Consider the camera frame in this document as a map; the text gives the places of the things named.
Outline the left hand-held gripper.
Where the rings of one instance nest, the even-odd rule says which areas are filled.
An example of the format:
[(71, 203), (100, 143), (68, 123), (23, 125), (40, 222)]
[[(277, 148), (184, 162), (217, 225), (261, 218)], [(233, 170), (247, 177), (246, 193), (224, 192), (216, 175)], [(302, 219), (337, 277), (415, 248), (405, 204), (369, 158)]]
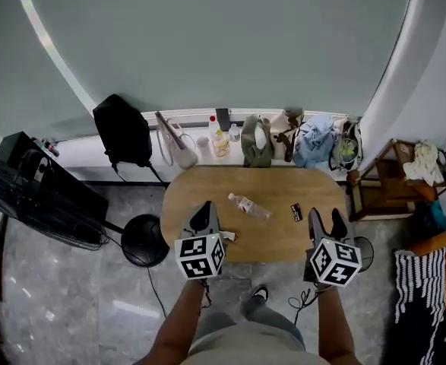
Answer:
[(182, 231), (191, 237), (176, 240), (174, 247), (176, 262), (185, 279), (216, 277), (226, 257), (216, 205), (206, 201), (194, 208)]

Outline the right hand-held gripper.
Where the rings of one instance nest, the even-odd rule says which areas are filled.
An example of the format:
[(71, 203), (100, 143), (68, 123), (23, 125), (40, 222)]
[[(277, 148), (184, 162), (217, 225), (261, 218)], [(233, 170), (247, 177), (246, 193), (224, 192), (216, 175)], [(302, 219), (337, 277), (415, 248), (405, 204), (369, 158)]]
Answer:
[[(351, 236), (350, 223), (341, 211), (334, 208), (331, 218), (332, 238), (345, 239)], [(308, 231), (311, 241), (319, 243), (306, 251), (303, 281), (346, 287), (362, 268), (360, 249), (353, 244), (329, 240), (330, 234), (325, 230), (316, 208), (308, 213)]]

